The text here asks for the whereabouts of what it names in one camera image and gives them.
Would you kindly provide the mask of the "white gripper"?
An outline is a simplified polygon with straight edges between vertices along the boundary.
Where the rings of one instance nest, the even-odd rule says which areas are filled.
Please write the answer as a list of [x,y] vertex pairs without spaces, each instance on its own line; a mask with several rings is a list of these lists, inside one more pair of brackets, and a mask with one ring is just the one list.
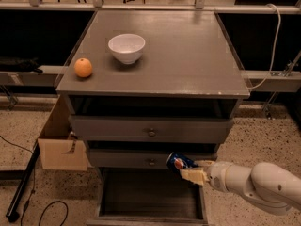
[[233,163],[226,161],[215,162],[212,160],[198,160],[195,163],[202,168],[181,169],[180,175],[183,179],[200,186],[209,181],[213,189],[220,192],[229,192],[226,176],[227,170],[233,166]]

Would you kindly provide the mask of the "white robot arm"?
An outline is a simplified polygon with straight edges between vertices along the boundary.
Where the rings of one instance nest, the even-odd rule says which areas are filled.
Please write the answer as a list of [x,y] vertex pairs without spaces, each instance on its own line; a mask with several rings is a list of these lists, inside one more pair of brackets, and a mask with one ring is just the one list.
[[267,213],[283,216],[292,208],[301,210],[301,179],[272,163],[253,168],[231,162],[204,161],[195,168],[180,169],[183,179],[220,192],[234,193]]

